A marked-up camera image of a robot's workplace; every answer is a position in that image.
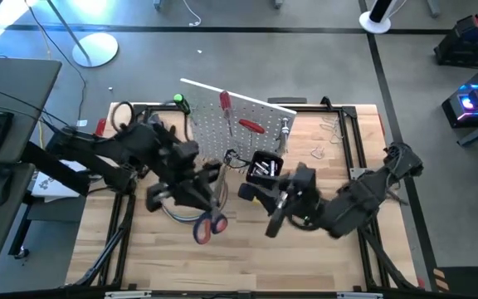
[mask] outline white pegboard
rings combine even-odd
[[[288,120],[287,127],[292,129],[296,111],[271,105],[260,100],[230,94],[232,102],[232,134],[227,120],[223,117],[219,93],[213,92],[206,99],[190,100],[192,105],[193,138],[200,146],[204,158],[222,160],[227,150],[235,150],[241,159],[251,160],[254,152],[264,150],[278,155],[283,154],[280,146],[282,120]],[[238,123],[239,120],[250,120],[265,129],[264,134],[250,132]]]

